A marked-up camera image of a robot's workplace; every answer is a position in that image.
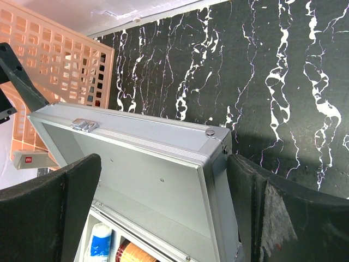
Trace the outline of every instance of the metal clasp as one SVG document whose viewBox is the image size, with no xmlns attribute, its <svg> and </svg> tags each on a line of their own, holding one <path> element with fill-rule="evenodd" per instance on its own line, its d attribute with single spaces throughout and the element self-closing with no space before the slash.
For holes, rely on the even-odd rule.
<svg viewBox="0 0 349 262">
<path fill-rule="evenodd" d="M 78 118 L 70 124 L 70 127 L 74 130 L 83 131 L 86 133 L 91 132 L 92 130 L 95 130 L 99 127 L 99 125 L 96 122 L 92 122 L 90 120 Z"/>
</svg>

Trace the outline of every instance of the black and white marble pattern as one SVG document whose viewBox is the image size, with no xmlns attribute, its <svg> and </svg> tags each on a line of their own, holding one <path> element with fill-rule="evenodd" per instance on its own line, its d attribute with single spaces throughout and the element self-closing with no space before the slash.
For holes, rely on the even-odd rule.
<svg viewBox="0 0 349 262">
<path fill-rule="evenodd" d="M 349 197 L 349 0 L 243 0 L 98 40 L 110 108 L 229 127 L 233 152 Z"/>
</svg>

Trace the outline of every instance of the rivet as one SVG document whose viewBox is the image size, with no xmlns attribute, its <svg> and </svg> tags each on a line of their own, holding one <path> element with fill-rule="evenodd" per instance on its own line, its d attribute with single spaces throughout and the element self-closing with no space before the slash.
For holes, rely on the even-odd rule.
<svg viewBox="0 0 349 262">
<path fill-rule="evenodd" d="M 213 131 L 212 129 L 206 130 L 207 136 L 213 136 L 214 134 L 215 134 L 215 131 Z"/>
</svg>

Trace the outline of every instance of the open case lid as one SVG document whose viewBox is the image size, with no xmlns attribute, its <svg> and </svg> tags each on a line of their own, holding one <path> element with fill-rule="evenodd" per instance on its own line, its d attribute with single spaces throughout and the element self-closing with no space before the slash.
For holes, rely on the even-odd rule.
<svg viewBox="0 0 349 262">
<path fill-rule="evenodd" d="M 67 103 L 28 118 L 59 166 L 101 156 L 94 209 L 170 260 L 233 261 L 236 220 L 218 181 L 229 129 Z"/>
</svg>

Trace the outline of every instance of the white ceiling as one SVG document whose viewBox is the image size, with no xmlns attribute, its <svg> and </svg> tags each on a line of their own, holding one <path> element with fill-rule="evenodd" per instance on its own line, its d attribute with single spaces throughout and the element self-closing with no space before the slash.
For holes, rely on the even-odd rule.
<svg viewBox="0 0 349 262">
<path fill-rule="evenodd" d="M 84 35 L 119 27 L 201 0 L 14 0 L 28 9 Z"/>
</svg>

